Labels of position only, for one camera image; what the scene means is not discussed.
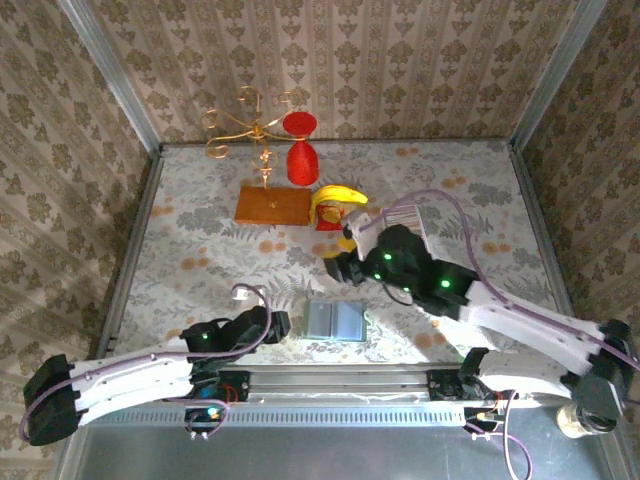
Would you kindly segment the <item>mint green card holder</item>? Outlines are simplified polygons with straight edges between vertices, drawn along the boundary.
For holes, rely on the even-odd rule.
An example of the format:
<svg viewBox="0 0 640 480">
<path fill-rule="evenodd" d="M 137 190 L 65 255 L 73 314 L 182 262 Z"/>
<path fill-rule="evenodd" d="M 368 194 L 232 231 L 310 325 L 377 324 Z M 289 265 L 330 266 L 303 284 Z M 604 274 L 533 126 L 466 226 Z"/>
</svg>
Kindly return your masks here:
<svg viewBox="0 0 640 480">
<path fill-rule="evenodd" d="M 310 340 L 364 343 L 367 325 L 363 302 L 312 299 L 306 304 L 302 336 Z"/>
</svg>

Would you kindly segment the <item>clear box of striped cards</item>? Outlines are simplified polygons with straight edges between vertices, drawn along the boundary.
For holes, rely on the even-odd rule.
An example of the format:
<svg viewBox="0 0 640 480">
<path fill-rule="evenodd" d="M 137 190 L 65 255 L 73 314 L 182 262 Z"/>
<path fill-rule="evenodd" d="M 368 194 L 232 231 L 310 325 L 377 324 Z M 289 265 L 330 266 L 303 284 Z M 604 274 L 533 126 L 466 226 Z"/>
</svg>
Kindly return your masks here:
<svg viewBox="0 0 640 480">
<path fill-rule="evenodd" d="M 424 223 L 417 205 L 407 204 L 387 208 L 383 214 L 383 225 L 385 228 L 395 225 L 403 225 L 407 227 L 412 233 L 421 238 L 427 252 L 433 258 L 438 257 L 435 250 L 432 248 L 432 245 L 429 243 Z"/>
</svg>

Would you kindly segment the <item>red chips bag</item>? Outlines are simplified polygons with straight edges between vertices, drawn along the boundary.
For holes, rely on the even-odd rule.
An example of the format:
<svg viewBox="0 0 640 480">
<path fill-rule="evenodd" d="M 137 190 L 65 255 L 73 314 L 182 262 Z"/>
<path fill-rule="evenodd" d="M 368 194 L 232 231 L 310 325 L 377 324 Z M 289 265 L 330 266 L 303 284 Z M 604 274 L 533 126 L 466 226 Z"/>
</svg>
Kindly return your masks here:
<svg viewBox="0 0 640 480">
<path fill-rule="evenodd" d="M 345 209 L 339 205 L 319 204 L 315 207 L 317 231 L 341 231 Z"/>
</svg>

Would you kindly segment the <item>yellow banana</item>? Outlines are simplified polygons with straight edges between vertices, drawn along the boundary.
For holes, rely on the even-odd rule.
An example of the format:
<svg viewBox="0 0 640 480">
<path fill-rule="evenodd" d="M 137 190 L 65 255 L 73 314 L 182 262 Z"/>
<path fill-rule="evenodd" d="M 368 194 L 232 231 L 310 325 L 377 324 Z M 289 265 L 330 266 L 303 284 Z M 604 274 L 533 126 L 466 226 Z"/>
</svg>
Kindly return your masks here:
<svg viewBox="0 0 640 480">
<path fill-rule="evenodd" d="M 326 185 L 311 195 L 309 209 L 309 223 L 313 224 L 316 217 L 316 207 L 324 201 L 338 201 L 366 205 L 368 197 L 358 190 L 344 185 Z"/>
</svg>

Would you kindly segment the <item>floral tablecloth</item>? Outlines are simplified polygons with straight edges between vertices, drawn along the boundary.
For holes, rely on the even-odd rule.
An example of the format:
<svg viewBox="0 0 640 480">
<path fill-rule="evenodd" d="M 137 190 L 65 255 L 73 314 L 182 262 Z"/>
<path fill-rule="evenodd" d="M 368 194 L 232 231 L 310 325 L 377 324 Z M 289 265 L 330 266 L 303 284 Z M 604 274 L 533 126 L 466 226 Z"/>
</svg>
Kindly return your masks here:
<svg viewBox="0 0 640 480">
<path fill-rule="evenodd" d="M 506 141 L 319 142 L 316 150 L 320 184 L 364 193 L 371 214 L 423 188 L 447 192 L 447 199 L 419 203 L 438 257 L 464 265 L 477 259 L 493 285 L 558 310 Z M 497 333 L 427 316 L 395 289 L 335 282 L 323 259 L 339 249 L 336 232 L 238 224 L 238 193 L 260 180 L 254 156 L 254 148 L 240 145 L 222 160 L 193 146 L 164 151 L 116 353 L 236 316 L 244 309 L 231 294 L 239 282 L 264 286 L 273 308 L 286 311 L 292 323 L 283 342 L 246 356 L 248 364 L 456 362 L 476 346 L 519 350 Z M 366 341 L 305 339 L 312 299 L 365 303 Z"/>
</svg>

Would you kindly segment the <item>perforated metal strip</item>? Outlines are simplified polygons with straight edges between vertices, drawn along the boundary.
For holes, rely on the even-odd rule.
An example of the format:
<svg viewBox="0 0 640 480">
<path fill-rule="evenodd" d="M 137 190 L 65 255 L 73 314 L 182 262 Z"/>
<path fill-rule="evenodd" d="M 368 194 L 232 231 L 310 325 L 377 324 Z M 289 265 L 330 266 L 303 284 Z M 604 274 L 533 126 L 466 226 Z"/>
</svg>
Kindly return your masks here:
<svg viewBox="0 0 640 480">
<path fill-rule="evenodd" d="M 181 406 L 143 406 L 105 415 L 91 423 L 97 427 L 166 427 L 189 423 Z M 369 406 L 256 406 L 231 409 L 230 427 L 462 427 L 464 408 L 459 405 Z"/>
</svg>

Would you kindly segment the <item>red goblet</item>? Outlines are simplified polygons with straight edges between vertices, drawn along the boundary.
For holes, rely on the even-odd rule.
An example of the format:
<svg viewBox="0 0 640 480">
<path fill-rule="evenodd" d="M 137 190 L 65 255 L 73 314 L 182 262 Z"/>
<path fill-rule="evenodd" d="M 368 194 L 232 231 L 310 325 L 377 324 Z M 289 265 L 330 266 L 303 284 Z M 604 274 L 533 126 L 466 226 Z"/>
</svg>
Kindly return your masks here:
<svg viewBox="0 0 640 480">
<path fill-rule="evenodd" d="M 317 120 L 308 112 L 294 112 L 285 117 L 283 128 L 296 138 L 287 154 L 288 179 L 297 186 L 310 186 L 319 178 L 318 155 L 309 142 Z"/>
</svg>

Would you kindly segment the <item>grey metal shelf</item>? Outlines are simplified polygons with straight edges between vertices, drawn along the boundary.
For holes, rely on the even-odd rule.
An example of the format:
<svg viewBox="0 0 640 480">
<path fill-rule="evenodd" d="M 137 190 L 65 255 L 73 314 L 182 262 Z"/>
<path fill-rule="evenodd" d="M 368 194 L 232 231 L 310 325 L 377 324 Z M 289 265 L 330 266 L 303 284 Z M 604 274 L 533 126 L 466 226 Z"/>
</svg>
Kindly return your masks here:
<svg viewBox="0 0 640 480">
<path fill-rule="evenodd" d="M 511 480 L 499 440 L 461 428 L 94 427 L 55 480 Z"/>
</svg>

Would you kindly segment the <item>glass jar black lid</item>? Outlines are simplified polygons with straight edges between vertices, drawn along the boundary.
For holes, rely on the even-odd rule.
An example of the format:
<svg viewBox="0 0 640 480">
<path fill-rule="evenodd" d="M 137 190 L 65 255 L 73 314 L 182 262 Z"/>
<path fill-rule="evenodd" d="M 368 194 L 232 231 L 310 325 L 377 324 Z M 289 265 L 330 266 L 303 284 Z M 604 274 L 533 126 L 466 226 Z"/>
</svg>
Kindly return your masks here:
<svg viewBox="0 0 640 480">
<path fill-rule="evenodd" d="M 573 403 L 557 410 L 556 423 L 560 431 L 571 439 L 605 435 L 617 426 L 616 420 L 598 416 Z"/>
</svg>

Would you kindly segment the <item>aluminium front rail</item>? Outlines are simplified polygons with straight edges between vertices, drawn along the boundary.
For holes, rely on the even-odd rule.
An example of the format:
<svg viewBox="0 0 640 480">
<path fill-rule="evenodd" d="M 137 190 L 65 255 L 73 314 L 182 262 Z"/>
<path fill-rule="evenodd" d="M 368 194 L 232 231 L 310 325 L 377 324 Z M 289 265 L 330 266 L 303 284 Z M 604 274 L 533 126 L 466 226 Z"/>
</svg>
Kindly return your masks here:
<svg viewBox="0 0 640 480">
<path fill-rule="evenodd" d="M 427 401 L 434 373 L 459 370 L 456 363 L 230 365 L 227 375 L 249 374 L 249 400 L 344 400 L 359 403 Z"/>
</svg>

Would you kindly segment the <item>aluminium table side rail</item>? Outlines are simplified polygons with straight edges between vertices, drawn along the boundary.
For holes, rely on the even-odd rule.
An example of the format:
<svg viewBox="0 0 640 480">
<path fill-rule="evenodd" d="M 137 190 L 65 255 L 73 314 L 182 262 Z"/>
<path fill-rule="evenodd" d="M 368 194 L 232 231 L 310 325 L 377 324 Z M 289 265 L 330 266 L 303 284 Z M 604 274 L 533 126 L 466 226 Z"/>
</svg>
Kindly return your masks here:
<svg viewBox="0 0 640 480">
<path fill-rule="evenodd" d="M 155 195 L 164 167 L 163 146 L 151 155 L 149 172 L 144 183 L 140 203 L 131 227 L 127 248 L 114 284 L 100 341 L 95 350 L 97 358 L 109 355 L 117 345 L 122 319 L 142 250 L 144 235 L 151 217 Z"/>
<path fill-rule="evenodd" d="M 507 143 L 507 147 L 556 307 L 560 313 L 573 316 L 574 310 L 571 299 L 562 277 L 562 272 L 526 163 L 522 154 L 510 143 Z"/>
</svg>

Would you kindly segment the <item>aluminium corner post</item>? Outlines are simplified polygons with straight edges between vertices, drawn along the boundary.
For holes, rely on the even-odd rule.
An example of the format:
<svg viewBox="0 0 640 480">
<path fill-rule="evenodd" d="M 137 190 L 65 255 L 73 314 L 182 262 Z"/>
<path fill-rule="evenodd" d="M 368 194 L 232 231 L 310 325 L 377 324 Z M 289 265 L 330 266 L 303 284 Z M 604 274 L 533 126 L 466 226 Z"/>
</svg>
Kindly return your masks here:
<svg viewBox="0 0 640 480">
<path fill-rule="evenodd" d="M 115 44 L 100 25 L 89 0 L 58 0 L 89 55 L 104 77 L 118 105 L 123 110 L 138 139 L 152 158 L 161 151 L 160 136 L 143 106 L 141 96 L 118 56 Z"/>
<path fill-rule="evenodd" d="M 578 1 L 511 135 L 510 144 L 513 150 L 521 150 L 530 140 L 607 2 L 608 0 Z"/>
</svg>

